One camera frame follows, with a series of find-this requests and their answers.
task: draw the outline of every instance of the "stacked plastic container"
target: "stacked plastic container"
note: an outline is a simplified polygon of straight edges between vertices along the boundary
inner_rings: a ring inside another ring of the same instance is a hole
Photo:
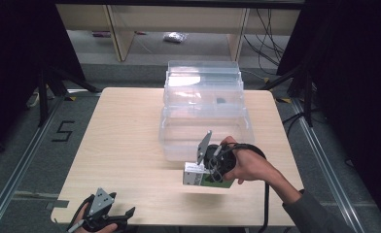
[[[208,130],[210,144],[226,136],[255,142],[238,64],[227,61],[170,61],[163,94],[159,141],[170,161],[196,161]]]

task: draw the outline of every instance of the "person's hand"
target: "person's hand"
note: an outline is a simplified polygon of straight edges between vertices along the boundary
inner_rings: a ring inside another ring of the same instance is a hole
[[[225,144],[233,147],[236,141],[228,136],[221,142],[221,145]],[[271,183],[279,175],[272,164],[252,150],[233,150],[233,154],[236,156],[236,166],[224,174],[224,179],[227,181],[238,179],[238,183],[242,184],[244,181],[262,180]]]
[[[75,222],[73,222],[73,224],[76,224],[77,222],[82,220],[82,218],[84,217],[85,209],[87,208],[87,204],[88,203],[84,204],[84,206],[81,208],[81,210],[79,211],[78,216],[76,217]],[[118,225],[115,223],[112,223],[112,224],[107,225],[106,227],[104,227],[103,229],[98,231],[97,233],[112,233],[112,232],[116,231],[117,228],[118,228]],[[83,227],[79,227],[75,231],[75,233],[88,233],[88,231],[84,230]]]

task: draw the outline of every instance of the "sleeve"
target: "sleeve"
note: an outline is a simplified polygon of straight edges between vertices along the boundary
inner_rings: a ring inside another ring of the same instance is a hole
[[[345,221],[328,212],[310,193],[301,190],[295,203],[283,205],[300,232],[354,232]]]

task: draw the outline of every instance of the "gray floor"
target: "gray floor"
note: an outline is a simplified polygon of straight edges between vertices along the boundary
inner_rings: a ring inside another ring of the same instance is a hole
[[[183,43],[171,44],[163,42],[163,33],[147,32],[146,35],[135,37],[129,55],[122,63],[116,59],[110,38],[94,38],[91,32],[85,31],[69,31],[69,36],[83,65],[87,81],[101,88],[106,86],[163,87],[169,60],[230,60],[226,36],[220,34],[189,34]],[[259,45],[255,36],[250,35],[248,39],[251,43]],[[289,37],[274,39],[283,48]],[[277,59],[273,50],[264,50],[264,52]],[[263,58],[259,66],[257,54],[246,42],[241,51],[239,66],[243,71],[242,77],[246,89],[262,86],[264,78],[275,79],[275,76],[271,74],[277,67]],[[66,84],[69,88],[78,88],[72,83]],[[286,94],[288,86],[289,82],[286,82],[273,88],[272,93],[275,98],[288,97]],[[56,200],[66,179],[98,98],[89,95],[77,97],[74,101],[60,101],[58,98],[50,100],[50,106],[60,102],[57,113],[18,185],[15,196],[0,219],[0,232],[61,232],[63,230],[63,225],[51,221],[50,204]],[[276,103],[276,105],[281,119],[295,114],[293,104]],[[0,152],[0,191],[8,182],[17,163],[26,152],[27,145],[38,130],[38,116],[37,105],[24,112],[4,140],[6,149]],[[65,136],[57,133],[57,129],[64,120],[72,121],[62,128],[72,131],[72,134],[67,142],[55,142],[55,139],[63,139]],[[364,232],[381,232],[381,214],[356,171],[344,163],[346,154],[336,141],[329,123],[321,113],[313,115],[313,122],[319,142],[344,192],[355,208]],[[289,141],[304,187],[312,192],[329,211],[338,217],[343,217],[315,152],[304,134],[303,126],[299,122],[293,125]],[[285,228],[269,227],[267,232],[283,232]],[[293,228],[289,232],[297,232],[297,229]]]

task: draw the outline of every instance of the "person's right hand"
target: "person's right hand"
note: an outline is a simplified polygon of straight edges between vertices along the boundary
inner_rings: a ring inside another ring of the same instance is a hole
[[[228,136],[221,142],[221,145],[225,144],[233,147],[236,141]],[[236,156],[236,166],[224,174],[227,181],[238,179],[238,183],[242,184],[244,181],[262,180],[271,183],[279,176],[278,170],[272,164],[252,150],[233,150],[233,154]]]

